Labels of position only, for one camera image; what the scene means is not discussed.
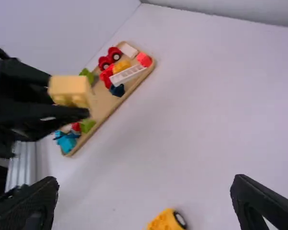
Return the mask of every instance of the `white lego ladder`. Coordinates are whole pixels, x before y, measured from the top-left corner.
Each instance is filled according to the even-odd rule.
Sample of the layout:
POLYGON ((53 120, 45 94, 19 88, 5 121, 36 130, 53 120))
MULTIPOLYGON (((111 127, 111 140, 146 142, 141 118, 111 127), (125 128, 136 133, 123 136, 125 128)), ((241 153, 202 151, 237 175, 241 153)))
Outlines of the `white lego ladder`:
POLYGON ((136 78, 140 75, 141 72, 146 70, 147 67, 144 67, 140 64, 131 66, 128 69, 123 70, 122 72, 119 72, 117 74, 114 74, 110 77, 110 81, 115 87, 118 87, 120 84, 124 84, 133 78, 136 78))

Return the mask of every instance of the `orange lego piece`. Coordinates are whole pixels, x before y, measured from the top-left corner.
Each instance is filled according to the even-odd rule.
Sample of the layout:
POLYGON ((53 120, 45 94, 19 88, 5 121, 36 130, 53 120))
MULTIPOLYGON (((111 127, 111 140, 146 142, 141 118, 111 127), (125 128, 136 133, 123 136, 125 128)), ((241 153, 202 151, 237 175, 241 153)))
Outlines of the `orange lego piece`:
POLYGON ((117 74, 125 69, 128 69, 129 67, 131 67, 130 61, 123 60, 115 64, 112 71, 113 71, 113 74, 117 74))
POLYGON ((167 208, 161 212, 152 222, 147 226, 147 230, 186 230, 187 223, 182 215, 167 208))

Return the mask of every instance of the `yellow toy car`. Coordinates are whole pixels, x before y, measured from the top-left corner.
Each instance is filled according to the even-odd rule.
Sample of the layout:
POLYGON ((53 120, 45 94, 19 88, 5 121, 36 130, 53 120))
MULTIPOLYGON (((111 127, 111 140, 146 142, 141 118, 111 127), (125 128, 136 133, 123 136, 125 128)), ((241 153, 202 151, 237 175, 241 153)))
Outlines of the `yellow toy car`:
POLYGON ((161 212, 152 222, 147 226, 147 230, 185 230, 187 223, 182 215, 167 208, 161 212))

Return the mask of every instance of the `white lego brick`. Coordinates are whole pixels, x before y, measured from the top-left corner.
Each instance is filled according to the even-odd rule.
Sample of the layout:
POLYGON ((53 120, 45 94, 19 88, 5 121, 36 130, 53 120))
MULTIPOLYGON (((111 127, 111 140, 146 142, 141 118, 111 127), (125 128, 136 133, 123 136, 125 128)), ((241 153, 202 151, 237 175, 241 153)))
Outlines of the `white lego brick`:
POLYGON ((124 84, 136 77, 138 77, 147 67, 142 65, 131 66, 128 69, 123 70, 117 74, 114 74, 110 77, 110 81, 115 87, 118 87, 120 84, 124 84))
POLYGON ((131 59, 134 58, 139 51, 132 46, 128 45, 127 43, 124 43, 121 47, 120 50, 123 52, 124 55, 127 55, 131 59))

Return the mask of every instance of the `teal lego figure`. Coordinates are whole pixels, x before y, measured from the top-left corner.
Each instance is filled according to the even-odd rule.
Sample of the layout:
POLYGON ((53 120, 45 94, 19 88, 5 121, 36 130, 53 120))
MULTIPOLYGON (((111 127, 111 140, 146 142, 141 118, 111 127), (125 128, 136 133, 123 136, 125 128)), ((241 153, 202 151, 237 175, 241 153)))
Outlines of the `teal lego figure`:
POLYGON ((77 144, 76 137, 74 135, 69 135, 63 133, 62 131, 55 131, 54 140, 60 145, 62 151, 67 154, 69 153, 77 144))

